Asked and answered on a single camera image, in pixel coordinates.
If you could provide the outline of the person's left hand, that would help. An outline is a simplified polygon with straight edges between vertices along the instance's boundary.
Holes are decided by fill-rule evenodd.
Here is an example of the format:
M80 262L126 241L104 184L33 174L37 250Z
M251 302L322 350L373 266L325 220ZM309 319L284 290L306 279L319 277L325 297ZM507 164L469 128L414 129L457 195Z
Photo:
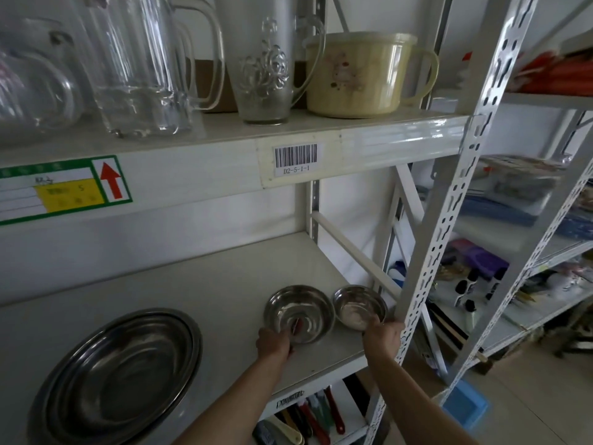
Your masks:
M279 332L269 328L260 328L256 340L257 360L275 362L284 365L288 359L279 356Z

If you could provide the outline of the small steel bowl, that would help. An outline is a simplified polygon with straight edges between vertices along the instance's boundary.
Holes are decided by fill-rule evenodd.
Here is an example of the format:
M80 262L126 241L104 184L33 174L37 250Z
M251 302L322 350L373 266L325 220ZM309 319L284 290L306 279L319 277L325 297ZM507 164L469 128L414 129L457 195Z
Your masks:
M335 320L330 299L309 285L290 285L275 292L263 311L265 327L287 331L292 345L319 342L332 331Z
M345 327L364 332L369 321L377 316L385 320L387 305L374 290L362 285L347 285L335 292L331 302L336 318Z

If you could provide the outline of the person's right forearm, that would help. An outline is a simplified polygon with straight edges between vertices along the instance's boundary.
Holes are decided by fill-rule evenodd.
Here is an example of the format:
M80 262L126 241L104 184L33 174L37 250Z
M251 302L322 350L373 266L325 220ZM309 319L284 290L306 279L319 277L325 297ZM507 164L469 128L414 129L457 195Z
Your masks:
M367 362L406 445L479 445L394 359L368 354Z

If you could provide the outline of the white bottle with blue cap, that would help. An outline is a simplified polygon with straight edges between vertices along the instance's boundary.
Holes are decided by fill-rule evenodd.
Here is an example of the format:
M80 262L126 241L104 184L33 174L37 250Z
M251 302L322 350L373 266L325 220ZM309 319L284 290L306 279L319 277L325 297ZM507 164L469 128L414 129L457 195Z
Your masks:
M406 275L407 266L404 261L395 261L388 269L387 275L400 287L403 288Z

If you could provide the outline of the black and white bottles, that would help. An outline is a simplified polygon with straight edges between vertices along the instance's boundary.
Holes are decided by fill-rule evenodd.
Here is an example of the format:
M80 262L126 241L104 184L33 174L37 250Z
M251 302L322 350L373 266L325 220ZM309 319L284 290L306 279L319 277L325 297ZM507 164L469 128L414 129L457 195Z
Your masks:
M492 277L483 278L479 269L471 269L467 277L459 280L454 287L454 307L469 314L478 314L482 305L492 298L507 270L507 267L499 268Z

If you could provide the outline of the blue plastic basket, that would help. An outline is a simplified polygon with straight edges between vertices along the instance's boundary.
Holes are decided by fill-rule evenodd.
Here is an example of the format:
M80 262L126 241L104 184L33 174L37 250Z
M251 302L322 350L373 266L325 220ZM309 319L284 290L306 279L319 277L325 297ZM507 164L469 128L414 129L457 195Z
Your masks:
M470 383L460 380L442 405L466 431L471 432L486 414L490 402Z

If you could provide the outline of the blue flat packets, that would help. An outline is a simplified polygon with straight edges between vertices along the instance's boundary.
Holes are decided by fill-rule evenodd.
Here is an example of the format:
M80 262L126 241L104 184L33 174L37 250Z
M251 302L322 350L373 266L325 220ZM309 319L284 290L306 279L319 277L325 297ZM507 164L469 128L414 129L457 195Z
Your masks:
M535 224L538 216L528 214L522 210L491 201L483 196L466 195L461 209L460 216L474 216L488 218L495 221L531 227Z

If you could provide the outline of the large steel basin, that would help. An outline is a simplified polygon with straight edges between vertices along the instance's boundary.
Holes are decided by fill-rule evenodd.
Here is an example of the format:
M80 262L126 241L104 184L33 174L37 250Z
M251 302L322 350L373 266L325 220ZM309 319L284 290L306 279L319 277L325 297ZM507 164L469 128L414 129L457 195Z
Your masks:
M136 445L181 403L202 355L199 326L180 310L111 321L49 373L28 413L28 445Z

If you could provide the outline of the white metal shelving unit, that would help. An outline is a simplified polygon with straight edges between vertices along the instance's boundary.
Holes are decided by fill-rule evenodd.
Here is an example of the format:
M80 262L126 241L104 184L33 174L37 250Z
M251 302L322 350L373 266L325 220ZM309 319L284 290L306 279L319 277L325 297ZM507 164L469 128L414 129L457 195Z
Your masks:
M481 62L474 62L473 86L461 113L435 114L399 109L366 120L330 119L299 113L286 125L247 126L236 115L206 119L197 138L158 138L154 143L125 145L108 139L98 126L85 126L60 138L26 148L25 165L115 155L133 201L19 224L0 226L0 239L19 231L49 231L69 222L126 215L266 190L262 187L255 140L258 138L336 131L342 134L343 167L338 176L417 161L435 160L436 194L421 220L420 238L411 258L403 299L396 300L396 318L404 321L403 362L425 305L461 202L478 161L478 141L489 129L488 96L505 92L525 31L539 0L488 0L491 18L480 29ZM314 183L308 182L311 193ZM169 443L245 370L254 350L248 349L263 326L264 305L278 289L299 282L331 295L346 282L313 239L320 225L397 299L399 287L328 220L310 208L307 232L256 241L200 257L126 272L68 290L49 291L29 301L0 306L0 445L28 445L27 419L41 385L56 365L80 342L126 314L149 308L180 310L194 319L202 333L203 355L185 397L151 434L137 444Z

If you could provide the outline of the beige lidded plastic mug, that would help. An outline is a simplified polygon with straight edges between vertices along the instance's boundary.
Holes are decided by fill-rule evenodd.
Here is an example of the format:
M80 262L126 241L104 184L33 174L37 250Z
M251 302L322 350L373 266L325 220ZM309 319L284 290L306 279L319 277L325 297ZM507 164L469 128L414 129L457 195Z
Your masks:
M306 55L307 110L323 117L369 119L416 105L433 89L439 58L417 46L411 34L373 31L326 34L321 58L321 36L302 42ZM431 75L414 96L402 97L409 61L414 53L429 60Z

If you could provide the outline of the grey metal shelving unit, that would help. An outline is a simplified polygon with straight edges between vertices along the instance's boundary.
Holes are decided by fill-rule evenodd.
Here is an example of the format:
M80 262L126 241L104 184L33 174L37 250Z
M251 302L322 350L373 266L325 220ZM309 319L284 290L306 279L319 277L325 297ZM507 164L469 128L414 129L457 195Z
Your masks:
M574 18L587 7L593 4L593 0L583 0L583 3L575 7L573 11L567 14L558 25L554 26L550 33L543 39L552 40L562 28L574 20ZM525 94L517 92L504 92L498 98L498 101L511 104L530 105L535 107L556 108L563 111L573 110L576 114L576 120L564 127L566 132L572 128L572 131L579 129L579 114L576 111L583 111L581 108L593 109L593 98L578 97L569 95L550 95L550 94ZM498 221L491 218L482 218L478 216L459 216L455 228L454 238L467 239L475 245L481 246L486 251L499 256L509 262L509 269L506 271L502 282L498 285L491 295L490 301L484 301L480 317L475 326L467 333L467 338L456 339L463 347L456 349L454 344L449 344L456 352L456 360L449 367L447 376L448 389L442 395L440 400L444 402L453 393L454 388L460 382L465 372L472 366L483 361L480 350L484 342L489 337L497 322L505 314L509 303L518 292L520 286L530 277L560 262L560 259L567 256L567 253L584 250L585 243L582 245L571 245L561 248L555 254L544 256L549 248L549 244L556 239L554 235L558 232L561 222L565 219L570 208L573 206L581 190L584 188L587 180L593 176L593 126L589 129L582 145L576 152L569 164L566 164L567 170L560 176L557 186L552 190L550 199L545 204L542 213L534 221L531 228L522 227ZM514 336L508 336L501 339L490 348L485 347L485 359L495 352L509 344L515 343L519 338L526 336L533 328L529 327L522 333Z

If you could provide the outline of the embossed flower glass pitcher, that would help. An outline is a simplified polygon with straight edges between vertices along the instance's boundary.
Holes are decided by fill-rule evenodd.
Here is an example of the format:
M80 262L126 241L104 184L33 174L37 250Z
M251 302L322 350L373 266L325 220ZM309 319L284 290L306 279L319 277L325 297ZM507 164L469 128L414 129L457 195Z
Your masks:
M305 94L326 46L326 30L315 15L298 16L298 0L214 0L221 25L226 68L241 120L282 125ZM300 28L318 31L312 73L294 84Z

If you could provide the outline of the orange red packets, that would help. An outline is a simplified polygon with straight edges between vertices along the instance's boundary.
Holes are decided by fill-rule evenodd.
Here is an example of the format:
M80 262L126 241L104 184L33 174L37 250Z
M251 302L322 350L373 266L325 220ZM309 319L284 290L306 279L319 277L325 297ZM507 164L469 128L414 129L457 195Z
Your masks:
M593 97L593 47L569 54L539 54L518 72L508 91Z

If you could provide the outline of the clear glass pitcher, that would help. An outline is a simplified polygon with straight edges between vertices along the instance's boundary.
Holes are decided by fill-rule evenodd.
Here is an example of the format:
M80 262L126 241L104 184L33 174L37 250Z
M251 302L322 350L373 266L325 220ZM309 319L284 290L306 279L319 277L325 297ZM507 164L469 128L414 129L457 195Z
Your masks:
M191 130L191 114L215 108L222 95L225 54L221 26L206 0L66 0L78 58L108 133L117 138L171 136ZM209 22L211 88L197 94L189 31L175 11Z

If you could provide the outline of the bunch of red-handled utensils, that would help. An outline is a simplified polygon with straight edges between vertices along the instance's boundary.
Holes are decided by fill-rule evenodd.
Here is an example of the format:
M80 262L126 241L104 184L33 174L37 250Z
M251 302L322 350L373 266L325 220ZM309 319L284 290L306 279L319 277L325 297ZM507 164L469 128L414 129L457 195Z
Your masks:
M328 386L265 419L278 445L334 445L345 438L345 420L332 389Z

